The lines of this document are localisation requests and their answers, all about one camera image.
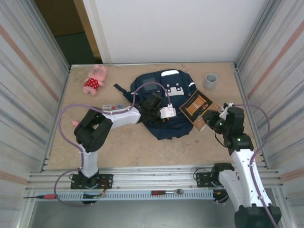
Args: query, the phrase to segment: doorway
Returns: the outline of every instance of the doorway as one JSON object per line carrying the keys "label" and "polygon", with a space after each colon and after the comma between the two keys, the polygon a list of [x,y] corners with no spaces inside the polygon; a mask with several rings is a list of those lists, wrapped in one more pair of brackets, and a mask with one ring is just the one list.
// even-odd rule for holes
{"label": "doorway", "polygon": [[82,0],[34,1],[69,65],[102,63]]}

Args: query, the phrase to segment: gray cup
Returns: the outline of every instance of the gray cup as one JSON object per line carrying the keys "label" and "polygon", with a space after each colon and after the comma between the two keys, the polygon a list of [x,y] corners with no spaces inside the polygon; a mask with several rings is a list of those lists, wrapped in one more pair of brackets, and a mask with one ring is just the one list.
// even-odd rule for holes
{"label": "gray cup", "polygon": [[218,77],[215,74],[213,73],[206,74],[204,80],[204,87],[206,89],[213,89],[217,81],[218,81]]}

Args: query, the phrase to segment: red polka dot dress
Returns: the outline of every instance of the red polka dot dress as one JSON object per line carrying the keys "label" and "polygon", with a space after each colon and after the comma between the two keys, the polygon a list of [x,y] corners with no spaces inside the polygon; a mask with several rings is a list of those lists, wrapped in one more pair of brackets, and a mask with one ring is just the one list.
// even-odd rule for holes
{"label": "red polka dot dress", "polygon": [[99,87],[98,81],[94,78],[89,78],[89,80],[85,83],[84,86],[92,87],[94,90],[97,90]]}

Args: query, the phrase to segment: navy blue backpack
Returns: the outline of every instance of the navy blue backpack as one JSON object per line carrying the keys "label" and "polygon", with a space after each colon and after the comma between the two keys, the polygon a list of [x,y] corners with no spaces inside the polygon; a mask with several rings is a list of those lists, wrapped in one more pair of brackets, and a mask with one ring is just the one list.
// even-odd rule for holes
{"label": "navy blue backpack", "polygon": [[[114,86],[121,92],[128,101],[133,101],[134,91],[141,85],[147,82],[158,82],[162,84],[168,91],[171,103],[176,109],[176,117],[170,118],[161,124],[155,124],[154,121],[146,121],[143,124],[148,130],[158,139],[172,139],[173,137],[182,137],[189,134],[193,128],[193,124],[184,116],[179,110],[189,97],[196,91],[195,83],[189,74],[181,70],[163,70],[153,73],[138,76],[131,84],[130,92],[122,89],[118,84]],[[148,98],[149,94],[157,93],[163,98],[164,106],[168,105],[168,98],[164,90],[157,84],[145,85],[136,94],[135,102],[144,101]]]}

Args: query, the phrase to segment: white wall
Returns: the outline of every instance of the white wall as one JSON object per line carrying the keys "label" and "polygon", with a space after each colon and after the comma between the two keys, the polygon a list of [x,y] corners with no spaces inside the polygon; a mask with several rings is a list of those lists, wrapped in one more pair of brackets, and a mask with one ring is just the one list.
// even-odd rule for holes
{"label": "white wall", "polygon": [[237,61],[268,0],[83,0],[104,63]]}

